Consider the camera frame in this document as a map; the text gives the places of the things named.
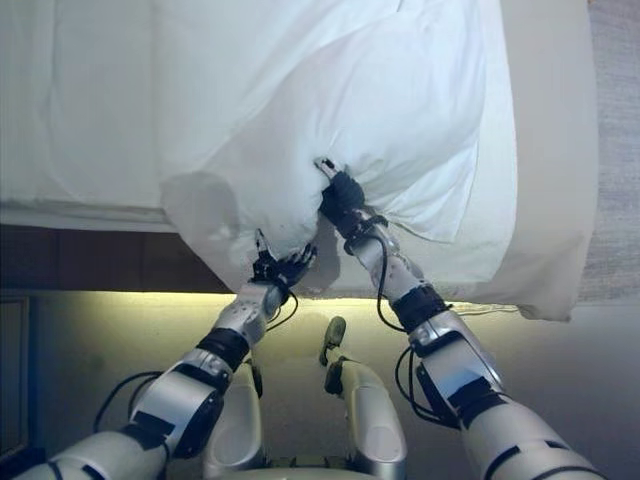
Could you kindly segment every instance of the white bedsheet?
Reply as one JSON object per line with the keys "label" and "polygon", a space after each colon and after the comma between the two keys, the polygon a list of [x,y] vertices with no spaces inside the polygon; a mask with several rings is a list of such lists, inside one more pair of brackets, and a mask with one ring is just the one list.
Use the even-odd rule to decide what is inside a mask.
{"label": "white bedsheet", "polygon": [[[451,245],[398,232],[405,251],[431,279],[454,287],[493,276],[515,219],[515,134],[500,7],[498,0],[479,4],[488,81],[469,208]],[[1,8],[0,220],[170,229],[160,207],[155,150],[158,64],[152,55],[151,3],[34,0],[3,2]],[[199,111],[188,97],[184,102],[196,107],[185,117],[185,128],[187,120],[209,118],[211,109]],[[198,148],[190,141],[186,145]],[[103,224],[96,223],[101,217]],[[340,259],[340,278],[332,274],[328,295],[371,294],[369,280],[350,261]],[[331,283],[327,272],[325,284]],[[246,278],[240,270],[216,273],[231,287],[237,281],[229,275]]]}

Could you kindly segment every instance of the silver robot arm segment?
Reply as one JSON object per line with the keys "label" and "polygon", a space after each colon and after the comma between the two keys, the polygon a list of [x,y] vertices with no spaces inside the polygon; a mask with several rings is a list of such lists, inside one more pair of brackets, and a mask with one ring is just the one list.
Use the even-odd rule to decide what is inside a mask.
{"label": "silver robot arm segment", "polygon": [[551,427],[507,396],[493,359],[422,271],[400,252],[386,220],[364,204],[360,186],[326,158],[330,180],[320,211],[345,238],[345,250],[371,275],[420,358],[417,376],[440,423],[459,429],[477,477],[602,479]]}
{"label": "silver robot arm segment", "polygon": [[18,478],[157,478],[171,458],[197,455],[220,416],[233,373],[316,256],[307,246],[275,260],[261,233],[257,244],[253,278],[196,348],[151,384],[124,428],[92,435]]}

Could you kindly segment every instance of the robot leg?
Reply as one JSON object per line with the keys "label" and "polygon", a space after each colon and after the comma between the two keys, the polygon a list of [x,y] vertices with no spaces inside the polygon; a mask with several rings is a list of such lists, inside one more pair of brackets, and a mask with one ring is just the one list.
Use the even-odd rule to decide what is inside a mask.
{"label": "robot leg", "polygon": [[510,398],[463,422],[461,432],[481,478],[576,479],[604,477],[533,411]]}
{"label": "robot leg", "polygon": [[237,470],[260,468],[265,463],[262,419],[256,369],[242,364],[225,394],[218,423],[202,455],[205,480]]}
{"label": "robot leg", "polygon": [[406,478],[407,445],[382,380],[340,347],[327,350],[325,390],[344,399],[353,468],[384,480]]}

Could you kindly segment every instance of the mattress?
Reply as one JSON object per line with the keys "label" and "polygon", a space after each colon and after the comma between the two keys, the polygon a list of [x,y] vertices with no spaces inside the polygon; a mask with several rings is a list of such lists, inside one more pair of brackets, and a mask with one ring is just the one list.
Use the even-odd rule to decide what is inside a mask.
{"label": "mattress", "polygon": [[[309,239],[323,188],[319,184],[324,180],[326,185],[313,167],[316,156],[350,167],[376,207],[376,194],[391,196],[399,190],[398,178],[407,176],[407,164],[428,167],[436,157],[438,178],[425,176],[417,189],[406,188],[417,191],[405,190],[399,201],[379,202],[381,213],[391,221],[406,215],[408,193],[411,200],[415,193],[430,196],[433,204],[453,199],[461,206],[433,212],[435,227],[424,235],[430,241],[404,229],[416,231],[415,223],[394,226],[394,233],[403,252],[439,285],[490,280],[511,239],[516,199],[515,127],[499,4],[435,0],[403,2],[397,8],[387,1],[332,1],[320,12],[314,4],[275,18],[269,16],[270,9],[256,8],[254,19],[237,15],[235,6],[158,3],[164,21],[158,27],[162,80],[156,108],[161,119],[159,155],[168,178],[163,179],[162,194],[178,231],[236,290],[252,274],[256,227],[272,247],[274,238],[288,240],[275,245],[276,254],[282,254],[282,243],[299,248]],[[309,23],[310,14],[314,28],[306,30],[311,33],[298,31],[295,25]],[[213,19],[225,17],[235,18],[234,32],[211,30]],[[277,32],[282,33],[276,33],[273,25],[280,23],[283,28]],[[236,38],[238,31],[277,40],[256,53],[247,35]],[[202,47],[223,38],[229,39],[233,62]],[[484,55],[470,47],[478,43],[484,44]],[[296,48],[283,52],[282,44]],[[476,55],[486,58],[486,81],[466,78],[465,63]],[[224,99],[212,92],[212,85],[226,92]],[[345,91],[350,92],[347,98]],[[231,105],[228,97],[235,98]],[[478,97],[484,97],[479,147],[474,142],[449,158],[444,153],[451,151],[449,139],[466,131]],[[462,122],[456,119],[458,111]],[[225,123],[233,128],[225,128]],[[469,154],[477,155],[475,172],[468,170],[473,167]],[[468,178],[473,181],[468,196],[458,195],[456,188],[439,188],[454,180],[464,185]],[[431,213],[429,200],[418,206]],[[495,216],[501,221],[494,222]],[[301,291],[372,295],[367,273],[344,254],[333,229],[324,223],[320,228],[314,240],[320,246],[319,261],[301,282]],[[296,231],[293,238],[291,230]],[[453,242],[443,235],[451,230],[457,231]]]}
{"label": "mattress", "polygon": [[[559,9],[550,0],[503,5],[507,65],[500,5],[497,0],[480,4],[488,60],[490,56],[497,59],[492,71],[502,83],[489,82],[485,117],[493,123],[483,121],[480,147],[485,154],[478,162],[476,197],[472,191],[459,232],[460,238],[475,239],[474,246],[448,256],[455,244],[427,244],[404,231],[396,233],[405,251],[423,263],[427,275],[448,297],[519,304],[537,318],[566,319],[575,300],[595,209],[595,95],[586,5],[580,0],[563,2]],[[151,4],[92,2],[97,10],[89,20],[82,17],[86,5],[66,0],[0,6],[0,53],[3,65],[10,65],[0,70],[0,221],[55,228],[173,231],[160,207],[155,162],[157,92],[149,53],[154,36]],[[545,14],[549,11],[556,12],[553,18]],[[119,24],[115,39],[108,28],[114,22]],[[545,31],[539,39],[538,30]],[[78,41],[83,35],[108,39],[110,47],[101,50],[98,58],[95,51],[83,50],[83,42]],[[54,49],[54,45],[65,48]],[[61,66],[72,66],[78,59],[82,68],[60,87],[65,70]],[[574,69],[560,67],[568,59]],[[122,65],[135,68],[116,68]],[[121,95],[125,85],[137,86],[135,94]],[[69,110],[65,99],[78,93],[101,112],[99,118],[88,116],[90,109]],[[63,113],[67,121],[52,125],[45,121],[45,114],[51,112]],[[74,146],[73,152],[68,145]],[[96,160],[101,170],[92,170]],[[58,162],[63,168],[53,168]],[[515,196],[516,174],[517,214],[516,204],[505,201]],[[477,197],[483,178],[486,202]],[[491,267],[487,269],[484,262],[480,271],[473,258],[487,246],[483,235],[503,238],[502,253],[506,253],[504,258],[494,255]],[[321,245],[335,243],[326,235],[319,240]],[[368,279],[349,264],[352,259],[340,256],[335,245],[329,249],[337,255],[334,267],[344,263],[329,294],[366,291],[370,295]],[[464,272],[464,278],[452,272]]]}

